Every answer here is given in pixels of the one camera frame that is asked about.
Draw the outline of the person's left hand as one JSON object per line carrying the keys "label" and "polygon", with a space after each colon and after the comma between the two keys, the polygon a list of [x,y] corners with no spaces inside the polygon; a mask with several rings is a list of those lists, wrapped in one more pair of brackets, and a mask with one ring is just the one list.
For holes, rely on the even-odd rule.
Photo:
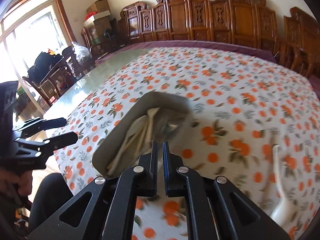
{"label": "person's left hand", "polygon": [[17,175],[12,171],[7,171],[1,168],[0,180],[1,193],[8,197],[12,197],[12,193],[9,190],[9,183],[18,185],[18,194],[20,196],[28,196],[32,192],[32,171],[25,171],[21,175]]}

